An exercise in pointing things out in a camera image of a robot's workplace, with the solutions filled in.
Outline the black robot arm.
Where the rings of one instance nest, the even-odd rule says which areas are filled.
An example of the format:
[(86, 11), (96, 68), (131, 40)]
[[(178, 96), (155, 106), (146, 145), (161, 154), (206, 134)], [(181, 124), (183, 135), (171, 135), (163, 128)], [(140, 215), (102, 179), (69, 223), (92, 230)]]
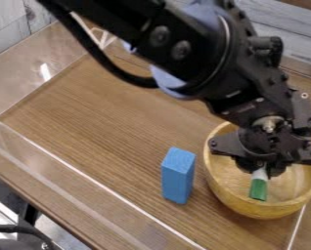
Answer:
[[(36, 0), (99, 64), (134, 86), (202, 101), (236, 129), (213, 136), (208, 149), (246, 173), (276, 177), (311, 165), (311, 102), (280, 68), (284, 43), (261, 36), (233, 0)], [(149, 76), (126, 72), (78, 23), (92, 21), (150, 64)]]

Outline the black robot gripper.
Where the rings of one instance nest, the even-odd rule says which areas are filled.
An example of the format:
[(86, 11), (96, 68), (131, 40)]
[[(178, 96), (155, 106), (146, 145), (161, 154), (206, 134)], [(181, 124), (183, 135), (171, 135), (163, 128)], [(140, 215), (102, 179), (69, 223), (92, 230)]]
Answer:
[(233, 156), (236, 167), (252, 173), (266, 161), (266, 174), (272, 179), (285, 172), (291, 164), (311, 165), (311, 132), (296, 131), (288, 126), (266, 133), (262, 129), (236, 129), (209, 140), (213, 153)]

